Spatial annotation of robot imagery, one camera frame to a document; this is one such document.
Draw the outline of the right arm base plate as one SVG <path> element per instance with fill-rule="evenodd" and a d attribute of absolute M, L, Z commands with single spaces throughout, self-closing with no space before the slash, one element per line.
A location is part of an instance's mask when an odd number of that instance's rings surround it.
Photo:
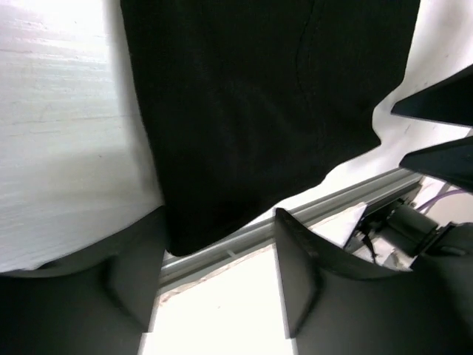
<path fill-rule="evenodd" d="M 368 205 L 344 250 L 352 254 L 366 246 L 373 261 L 381 254 L 374 246 L 375 238 L 381 237 L 409 257 L 419 254 L 423 239 L 421 214 L 415 211 L 412 202 L 420 189 L 419 183 L 413 183 Z"/>

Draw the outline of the black skirt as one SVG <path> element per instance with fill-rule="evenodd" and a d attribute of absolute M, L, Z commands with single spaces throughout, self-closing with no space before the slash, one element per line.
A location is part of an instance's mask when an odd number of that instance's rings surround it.
<path fill-rule="evenodd" d="M 227 237 L 381 143 L 418 1 L 122 1 L 171 254 Z"/>

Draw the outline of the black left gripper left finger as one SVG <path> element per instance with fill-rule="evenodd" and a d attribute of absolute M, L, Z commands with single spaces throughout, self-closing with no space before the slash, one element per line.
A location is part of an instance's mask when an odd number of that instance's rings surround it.
<path fill-rule="evenodd" d="M 1 274 L 1 353 L 138 354 L 167 239 L 156 209 L 36 270 Z"/>

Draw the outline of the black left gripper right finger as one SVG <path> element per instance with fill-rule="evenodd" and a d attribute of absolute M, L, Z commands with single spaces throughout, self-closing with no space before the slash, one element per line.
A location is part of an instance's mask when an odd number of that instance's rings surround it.
<path fill-rule="evenodd" d="M 376 265 L 277 220 L 287 337 L 298 354 L 470 354 L 472 333 L 446 283 L 429 269 Z"/>

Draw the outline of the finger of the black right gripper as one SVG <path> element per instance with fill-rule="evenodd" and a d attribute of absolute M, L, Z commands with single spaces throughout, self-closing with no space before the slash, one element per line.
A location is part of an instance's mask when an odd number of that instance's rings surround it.
<path fill-rule="evenodd" d="M 472 127 L 472 65 L 416 92 L 391 110 L 393 115 Z"/>
<path fill-rule="evenodd" d="M 472 192 L 472 154 L 469 136 L 410 152 L 399 166 Z"/>

